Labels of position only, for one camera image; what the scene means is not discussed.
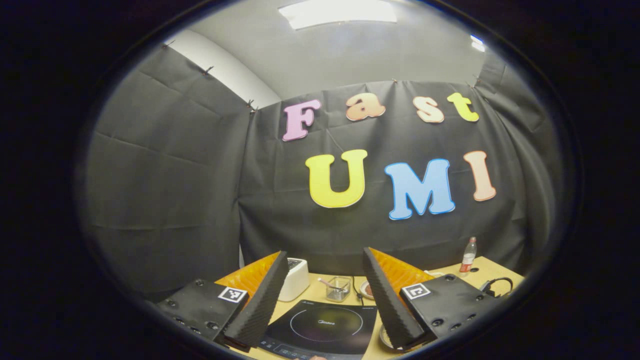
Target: white ceiling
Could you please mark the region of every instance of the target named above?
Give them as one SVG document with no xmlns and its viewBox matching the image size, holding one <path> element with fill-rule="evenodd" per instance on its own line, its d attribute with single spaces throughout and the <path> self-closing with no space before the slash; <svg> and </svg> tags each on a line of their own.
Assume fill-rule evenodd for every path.
<svg viewBox="0 0 640 360">
<path fill-rule="evenodd" d="M 368 81 L 475 82 L 484 53 L 438 10 L 393 1 L 397 23 L 293 30 L 278 8 L 299 0 L 238 1 L 189 27 L 237 58 L 281 99 Z"/>
</svg>

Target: small plate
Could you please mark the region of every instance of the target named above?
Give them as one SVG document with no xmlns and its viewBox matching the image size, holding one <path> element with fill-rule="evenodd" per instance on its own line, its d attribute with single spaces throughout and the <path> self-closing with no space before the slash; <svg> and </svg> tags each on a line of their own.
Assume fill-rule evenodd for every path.
<svg viewBox="0 0 640 360">
<path fill-rule="evenodd" d="M 367 288 L 367 286 L 369 285 L 369 281 L 364 281 L 362 283 L 362 285 L 360 285 L 360 293 L 362 294 L 362 296 L 364 296 L 367 299 L 371 299 L 373 300 L 373 295 L 369 295 L 367 294 L 367 292 L 365 291 L 365 289 Z"/>
</svg>

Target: yellow letter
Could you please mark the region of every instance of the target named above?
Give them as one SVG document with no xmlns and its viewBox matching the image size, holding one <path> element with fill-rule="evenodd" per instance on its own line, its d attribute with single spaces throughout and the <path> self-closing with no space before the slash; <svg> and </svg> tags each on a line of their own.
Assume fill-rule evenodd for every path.
<svg viewBox="0 0 640 360">
<path fill-rule="evenodd" d="M 424 122 L 442 122 L 444 120 L 444 114 L 435 102 L 430 97 L 416 96 L 413 98 L 413 105 L 418 108 L 418 116 Z"/>
<path fill-rule="evenodd" d="M 347 100 L 347 119 L 351 121 L 362 120 L 368 116 L 377 117 L 385 113 L 384 106 L 380 105 L 380 101 L 376 94 L 365 92 L 351 97 Z"/>
<path fill-rule="evenodd" d="M 345 151 L 341 157 L 349 166 L 349 188 L 341 193 L 331 190 L 329 165 L 333 163 L 333 155 L 313 156 L 305 162 L 309 168 L 311 199 L 325 208 L 346 208 L 358 202 L 364 194 L 363 159 L 367 157 L 367 151 Z"/>
<path fill-rule="evenodd" d="M 486 163 L 484 162 L 486 153 L 484 151 L 472 151 L 466 153 L 463 158 L 471 165 L 471 171 L 474 173 L 474 180 L 476 181 L 474 199 L 476 201 L 485 201 L 494 197 L 496 191 L 491 186 L 489 171 L 487 171 Z"/>
<path fill-rule="evenodd" d="M 462 94 L 459 92 L 454 92 L 447 98 L 447 100 L 453 102 L 453 105 L 455 105 L 460 116 L 466 121 L 478 121 L 480 118 L 477 113 L 472 113 L 471 110 L 469 110 L 471 100 L 466 97 L 462 97 Z"/>
</svg>

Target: mounting hole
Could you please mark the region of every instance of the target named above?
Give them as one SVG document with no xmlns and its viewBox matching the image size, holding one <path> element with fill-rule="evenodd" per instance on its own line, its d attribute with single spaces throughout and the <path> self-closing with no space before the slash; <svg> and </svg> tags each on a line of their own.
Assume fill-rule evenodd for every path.
<svg viewBox="0 0 640 360">
<path fill-rule="evenodd" d="M 214 322 L 207 322 L 207 327 L 211 330 L 218 330 L 220 327 Z"/>
</svg>

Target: white wall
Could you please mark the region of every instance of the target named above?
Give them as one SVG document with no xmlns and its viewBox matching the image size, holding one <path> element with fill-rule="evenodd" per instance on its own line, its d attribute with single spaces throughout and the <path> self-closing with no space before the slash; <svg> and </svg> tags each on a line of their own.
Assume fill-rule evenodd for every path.
<svg viewBox="0 0 640 360">
<path fill-rule="evenodd" d="M 254 108 L 263 108 L 281 101 L 281 98 L 249 68 L 208 38 L 186 29 L 164 43 L 170 42 L 173 43 L 169 47 L 199 67 L 206 70 L 213 65 L 214 68 L 209 71 L 211 76 L 220 80 L 243 100 L 253 100 Z"/>
</svg>

